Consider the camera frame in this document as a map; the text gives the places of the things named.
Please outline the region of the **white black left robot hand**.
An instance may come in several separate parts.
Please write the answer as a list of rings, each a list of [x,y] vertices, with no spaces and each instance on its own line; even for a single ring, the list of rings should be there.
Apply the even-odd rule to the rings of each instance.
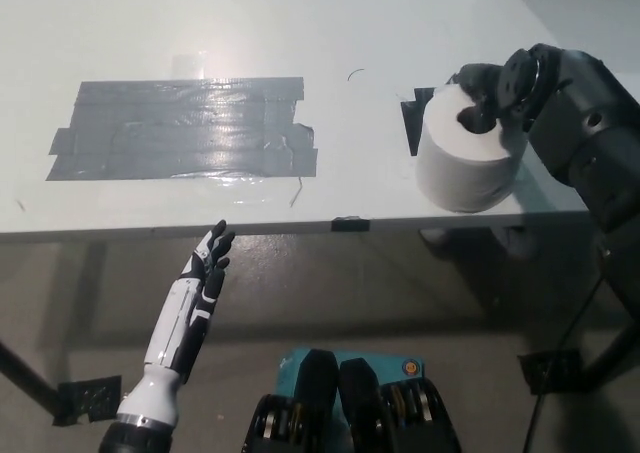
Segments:
[[[144,357],[142,378],[118,408],[119,422],[169,431],[176,427],[178,391],[188,381],[208,334],[234,238],[227,223],[218,222],[172,283]]]

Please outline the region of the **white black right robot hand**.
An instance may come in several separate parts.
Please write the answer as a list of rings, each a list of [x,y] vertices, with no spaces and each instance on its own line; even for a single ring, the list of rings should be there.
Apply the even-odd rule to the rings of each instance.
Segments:
[[[475,134],[488,133],[498,124],[505,130],[521,127],[521,107],[533,92],[539,76],[539,61],[528,50],[519,49],[500,66],[469,63],[454,73],[447,85],[457,85],[472,101],[457,116]]]

